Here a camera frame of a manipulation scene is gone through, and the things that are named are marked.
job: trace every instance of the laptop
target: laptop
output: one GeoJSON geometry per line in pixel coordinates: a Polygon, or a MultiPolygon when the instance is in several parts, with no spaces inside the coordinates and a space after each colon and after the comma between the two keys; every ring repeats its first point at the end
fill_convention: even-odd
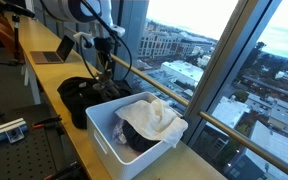
{"type": "Polygon", "coordinates": [[[61,64],[67,59],[75,42],[64,36],[56,51],[31,51],[35,64],[61,64]]]}

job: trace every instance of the city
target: city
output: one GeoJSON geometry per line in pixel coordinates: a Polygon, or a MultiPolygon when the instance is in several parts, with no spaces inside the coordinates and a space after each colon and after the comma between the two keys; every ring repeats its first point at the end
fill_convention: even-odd
{"type": "MultiPolygon", "coordinates": [[[[190,100],[217,41],[147,19],[138,60],[143,73],[190,100]]],[[[212,115],[288,163],[288,58],[262,51],[257,42],[212,115]]],[[[183,114],[185,107],[134,77],[134,91],[149,91],[183,114]]],[[[207,123],[194,149],[229,179],[288,176],[207,123]]]]}

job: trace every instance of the white towel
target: white towel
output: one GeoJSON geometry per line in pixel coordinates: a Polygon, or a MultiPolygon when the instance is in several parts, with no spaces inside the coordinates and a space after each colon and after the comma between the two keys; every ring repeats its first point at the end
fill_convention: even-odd
{"type": "Polygon", "coordinates": [[[187,122],[179,118],[167,102],[160,99],[152,103],[139,100],[118,109],[115,113],[128,121],[142,137],[164,141],[173,148],[188,127],[187,122]]]}

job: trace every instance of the white plastic bin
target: white plastic bin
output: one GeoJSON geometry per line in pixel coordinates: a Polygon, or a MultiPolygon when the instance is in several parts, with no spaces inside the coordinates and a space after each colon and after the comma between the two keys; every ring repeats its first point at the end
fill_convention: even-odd
{"type": "Polygon", "coordinates": [[[112,139],[116,110],[138,100],[152,102],[156,98],[151,93],[144,92],[86,109],[89,139],[113,179],[133,178],[171,147],[159,142],[138,156],[128,145],[118,144],[112,139]]]}

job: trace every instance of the glass window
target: glass window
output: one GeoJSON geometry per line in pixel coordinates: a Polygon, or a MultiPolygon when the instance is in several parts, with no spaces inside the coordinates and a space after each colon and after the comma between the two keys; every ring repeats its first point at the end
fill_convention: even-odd
{"type": "MultiPolygon", "coordinates": [[[[151,53],[139,54],[136,68],[190,100],[236,4],[237,0],[149,1],[141,39],[153,36],[156,46],[151,53]]],[[[140,43],[139,49],[146,48],[150,47],[140,43]]],[[[135,92],[157,92],[142,81],[134,76],[135,92]]],[[[184,113],[172,98],[163,93],[159,97],[184,113]]]]}
{"type": "MultiPolygon", "coordinates": [[[[288,164],[288,1],[281,2],[250,53],[237,62],[242,65],[228,75],[208,112],[288,164]]],[[[210,123],[194,147],[229,179],[254,175],[254,168],[259,173],[252,179],[288,179],[210,123]]]]}

